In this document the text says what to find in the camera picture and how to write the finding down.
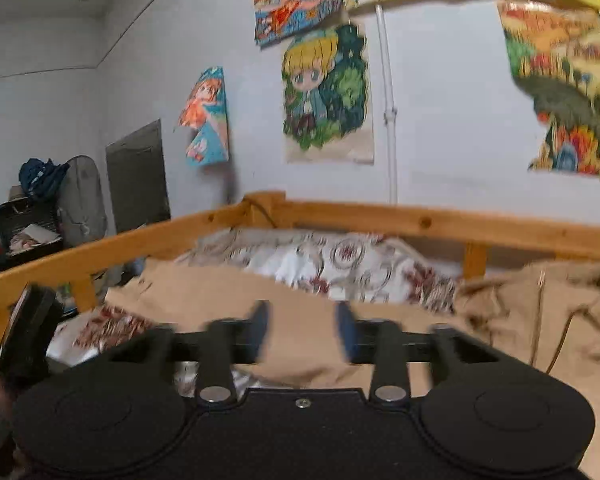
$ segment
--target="wooden bed frame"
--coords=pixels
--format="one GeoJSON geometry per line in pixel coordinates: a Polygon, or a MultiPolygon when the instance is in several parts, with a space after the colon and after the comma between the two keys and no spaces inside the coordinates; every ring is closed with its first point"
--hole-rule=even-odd
{"type": "Polygon", "coordinates": [[[70,283],[80,311],[96,306],[91,275],[140,256],[172,259],[201,236],[227,227],[313,228],[429,237],[464,244],[464,276],[482,276],[488,248],[542,251],[561,259],[600,259],[600,226],[502,214],[358,203],[287,200],[284,192],[248,194],[237,205],[105,238],[0,273],[0,338],[9,307],[27,283],[70,283]]]}

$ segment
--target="door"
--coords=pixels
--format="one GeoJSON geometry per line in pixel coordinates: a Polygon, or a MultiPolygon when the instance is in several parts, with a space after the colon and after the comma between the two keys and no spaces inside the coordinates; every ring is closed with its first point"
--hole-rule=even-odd
{"type": "Polygon", "coordinates": [[[171,219],[160,121],[107,146],[116,231],[171,219]]]}

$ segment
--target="beige blanket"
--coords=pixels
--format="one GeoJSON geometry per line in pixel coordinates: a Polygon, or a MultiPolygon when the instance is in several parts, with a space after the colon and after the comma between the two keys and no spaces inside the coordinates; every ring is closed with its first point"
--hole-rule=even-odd
{"type": "MultiPolygon", "coordinates": [[[[231,267],[151,260],[140,278],[107,294],[113,306],[183,332],[202,330],[214,319],[246,317],[257,300],[268,300],[271,310],[260,362],[248,367],[251,373],[298,388],[368,390],[370,367],[347,363],[334,304],[323,296],[231,267]]],[[[467,282],[458,291],[455,317],[408,304],[352,306],[362,319],[395,320],[410,332],[451,324],[579,388],[597,420],[583,468],[600,480],[600,264],[542,262],[467,282]]],[[[410,365],[410,375],[413,395],[426,393],[426,366],[410,365]]]]}

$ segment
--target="round black pad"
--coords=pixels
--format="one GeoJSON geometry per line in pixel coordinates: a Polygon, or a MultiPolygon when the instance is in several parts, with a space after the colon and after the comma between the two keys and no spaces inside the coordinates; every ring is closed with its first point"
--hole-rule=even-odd
{"type": "Polygon", "coordinates": [[[177,439],[184,420],[184,403],[173,386],[149,376],[142,365],[110,362],[74,368],[23,394],[14,407],[13,434],[45,468],[99,474],[160,454],[177,439]]]}
{"type": "Polygon", "coordinates": [[[584,397],[552,380],[443,383],[424,398],[420,420],[443,454],[501,477],[536,478],[576,465],[594,430],[584,397]]]}

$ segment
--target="metal bolt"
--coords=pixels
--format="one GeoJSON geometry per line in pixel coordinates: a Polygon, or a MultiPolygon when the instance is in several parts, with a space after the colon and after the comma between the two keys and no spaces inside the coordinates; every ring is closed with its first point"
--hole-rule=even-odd
{"type": "Polygon", "coordinates": [[[397,402],[403,400],[407,396],[407,392],[400,386],[380,386],[376,390],[376,397],[384,400],[384,402],[397,402]]]}
{"type": "Polygon", "coordinates": [[[200,398],[206,402],[223,402],[231,397],[231,392],[223,386],[207,386],[200,391],[200,398]]]}

